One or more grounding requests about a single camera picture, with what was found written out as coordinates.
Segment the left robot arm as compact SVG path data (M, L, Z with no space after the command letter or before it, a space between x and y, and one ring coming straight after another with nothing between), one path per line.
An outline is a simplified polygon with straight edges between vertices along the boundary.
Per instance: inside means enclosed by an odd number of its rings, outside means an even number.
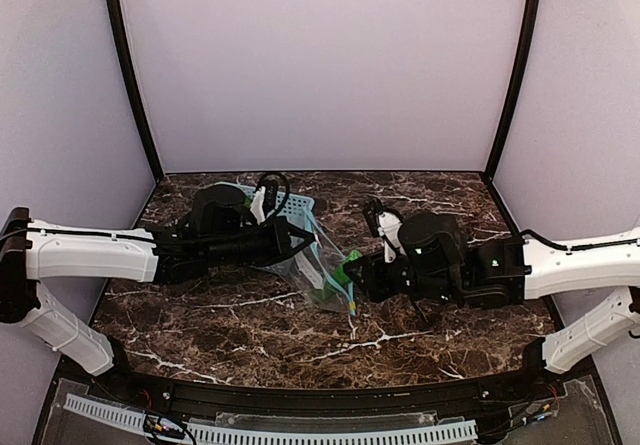
M29 330L101 377L128 361L113 338L89 327L53 297L46 278L117 278L174 285L202 278L214 266L267 268L310 246L313 232L285 214L288 191L264 179L252 196L219 183L196 192L191 210L166 228L105 230L66 227L9 214L1 230L1 321Z

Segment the clear zip top bag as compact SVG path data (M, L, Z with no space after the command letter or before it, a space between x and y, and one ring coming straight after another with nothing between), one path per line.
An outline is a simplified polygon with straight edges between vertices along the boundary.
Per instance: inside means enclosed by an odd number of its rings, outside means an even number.
M314 242L294 256L290 278L319 309L355 316L354 284L343 270L353 256L339 249L312 213L305 217L305 230Z

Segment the long green toy cucumber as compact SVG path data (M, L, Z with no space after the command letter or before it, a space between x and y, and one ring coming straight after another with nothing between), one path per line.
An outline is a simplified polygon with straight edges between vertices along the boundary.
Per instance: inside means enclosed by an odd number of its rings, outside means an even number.
M321 289L314 289L312 291L313 297L320 301L326 301L337 293L340 293L348 302L355 302L354 284L343 271L342 265L349 259L355 259L361 256L362 254L358 250L352 250L331 273L322 269L323 285Z

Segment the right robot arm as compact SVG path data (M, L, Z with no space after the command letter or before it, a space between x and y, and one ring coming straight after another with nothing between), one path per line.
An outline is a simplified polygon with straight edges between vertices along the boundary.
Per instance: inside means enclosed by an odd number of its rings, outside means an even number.
M526 229L468 247L451 215L405 220L370 212L381 252L349 261L344 272L372 302L405 294L435 304L496 309L568 291L608 288L599 305L525 347L523 367L556 375L639 327L639 231L553 242Z

